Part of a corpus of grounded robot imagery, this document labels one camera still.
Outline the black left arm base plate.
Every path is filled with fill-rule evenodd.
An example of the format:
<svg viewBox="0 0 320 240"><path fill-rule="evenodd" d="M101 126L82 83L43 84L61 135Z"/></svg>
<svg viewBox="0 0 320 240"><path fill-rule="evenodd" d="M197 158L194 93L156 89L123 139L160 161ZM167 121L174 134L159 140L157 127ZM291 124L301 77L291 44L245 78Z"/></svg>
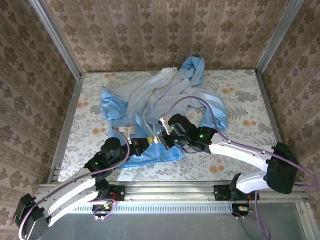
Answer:
<svg viewBox="0 0 320 240"><path fill-rule="evenodd" d="M124 185L109 185L98 191L98 195L95 200L107 200L112 199L116 201L124 201L125 199Z"/></svg>

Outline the floral table cloth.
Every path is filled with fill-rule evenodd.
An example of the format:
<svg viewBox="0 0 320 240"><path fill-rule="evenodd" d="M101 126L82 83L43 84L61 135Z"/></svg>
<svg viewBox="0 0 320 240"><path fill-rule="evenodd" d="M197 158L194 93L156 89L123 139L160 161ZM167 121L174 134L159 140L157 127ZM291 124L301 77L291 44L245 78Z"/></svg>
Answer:
<svg viewBox="0 0 320 240"><path fill-rule="evenodd" d="M140 79L149 79L155 71L96 72L83 76L59 181L76 173L108 138L109 122L100 111L101 86L120 87ZM236 141L274 146L281 140L266 105L266 94L254 70L206 70L203 88L213 91L228 112L225 135ZM142 167L115 170L109 181L220 181L231 180L236 173L256 171L242 161L207 153L190 153L182 159Z"/></svg>

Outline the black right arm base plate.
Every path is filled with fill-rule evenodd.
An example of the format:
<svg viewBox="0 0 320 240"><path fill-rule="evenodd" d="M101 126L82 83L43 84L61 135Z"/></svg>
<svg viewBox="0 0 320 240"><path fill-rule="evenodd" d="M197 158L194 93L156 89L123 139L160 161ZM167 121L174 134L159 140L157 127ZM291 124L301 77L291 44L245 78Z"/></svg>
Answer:
<svg viewBox="0 0 320 240"><path fill-rule="evenodd" d="M216 184L213 186L214 199L216 201L248 201L255 199L255 192L243 193L236 187L230 188L228 184Z"/></svg>

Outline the aluminium table side rail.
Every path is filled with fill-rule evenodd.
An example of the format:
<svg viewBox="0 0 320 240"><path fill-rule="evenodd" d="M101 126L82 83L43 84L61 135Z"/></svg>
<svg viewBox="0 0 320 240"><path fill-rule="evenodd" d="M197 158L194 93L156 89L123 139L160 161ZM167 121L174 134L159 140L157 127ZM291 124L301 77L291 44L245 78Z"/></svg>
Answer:
<svg viewBox="0 0 320 240"><path fill-rule="evenodd" d="M63 127L61 130L61 134L57 143L56 151L52 160L51 168L48 174L48 178L46 182L47 184L52 184L58 181L60 169L61 169L64 155L66 152L68 139L70 136L70 132L71 132L71 128L74 120L74 116L75 116L79 98L82 92L85 75L86 75L85 73L82 73L79 79L75 83L72 96L70 99L70 103L68 106L68 110L63 123Z"/></svg>
<svg viewBox="0 0 320 240"><path fill-rule="evenodd" d="M255 72L255 75L257 77L258 86L271 123L271 128L275 139L277 140L275 146L271 146L270 150L262 152L263 155L267 156L266 182L270 187L273 185L293 186L295 184L298 167L300 165L290 148L282 140L262 76L257 71Z"/></svg>

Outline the aluminium frame corner post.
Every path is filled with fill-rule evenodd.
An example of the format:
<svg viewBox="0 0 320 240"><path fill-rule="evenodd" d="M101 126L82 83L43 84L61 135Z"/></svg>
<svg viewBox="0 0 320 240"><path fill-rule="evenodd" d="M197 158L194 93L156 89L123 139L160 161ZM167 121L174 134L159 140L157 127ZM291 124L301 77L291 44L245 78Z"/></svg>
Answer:
<svg viewBox="0 0 320 240"><path fill-rule="evenodd" d="M44 25L44 28L51 37L53 43L57 47L58 52L61 54L70 72L74 76L75 80L78 81L81 78L82 73L76 64L76 61L73 59L71 52L68 50L63 36L60 34L58 27L50 16L45 4L42 0L29 0L29 2Z"/></svg>
<svg viewBox="0 0 320 240"><path fill-rule="evenodd" d="M267 68L303 3L304 0L289 0L285 11L281 15L281 18L257 63L255 68L257 74L262 74Z"/></svg>

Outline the aluminium frame cross rail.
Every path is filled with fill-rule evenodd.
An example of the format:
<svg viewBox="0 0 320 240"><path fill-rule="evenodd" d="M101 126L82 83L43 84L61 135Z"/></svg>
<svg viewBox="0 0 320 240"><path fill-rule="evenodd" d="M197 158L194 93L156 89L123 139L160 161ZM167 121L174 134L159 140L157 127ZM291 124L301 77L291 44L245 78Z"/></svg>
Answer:
<svg viewBox="0 0 320 240"><path fill-rule="evenodd" d="M133 203L205 203L215 200L214 186L229 181L116 181L111 185L125 186L124 201ZM271 189L259 191L259 203L306 203L308 195L299 187L291 194Z"/></svg>

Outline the grey metal panel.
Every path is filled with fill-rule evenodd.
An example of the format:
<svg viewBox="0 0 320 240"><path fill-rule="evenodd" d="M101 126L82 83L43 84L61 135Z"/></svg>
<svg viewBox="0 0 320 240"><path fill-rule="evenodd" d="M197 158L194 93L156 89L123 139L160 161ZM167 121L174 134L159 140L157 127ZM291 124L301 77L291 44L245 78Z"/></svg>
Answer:
<svg viewBox="0 0 320 240"><path fill-rule="evenodd" d="M320 240L303 203L258 203L245 217L231 213L112 213L95 220L71 213L28 240Z"/></svg>

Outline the light blue zip jacket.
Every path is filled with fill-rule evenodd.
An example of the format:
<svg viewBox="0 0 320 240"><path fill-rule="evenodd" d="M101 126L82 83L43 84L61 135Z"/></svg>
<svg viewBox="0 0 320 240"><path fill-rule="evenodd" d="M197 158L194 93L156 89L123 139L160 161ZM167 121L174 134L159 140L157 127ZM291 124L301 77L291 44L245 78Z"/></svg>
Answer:
<svg viewBox="0 0 320 240"><path fill-rule="evenodd" d="M114 128L135 125L135 137L155 137L161 132L157 120L169 113L185 115L188 107L205 107L201 127L227 129L227 110L211 90L204 89L205 61L188 57L180 69L163 68L151 78L139 78L124 85L101 87L100 111L109 120L109 137L124 144Z"/></svg>

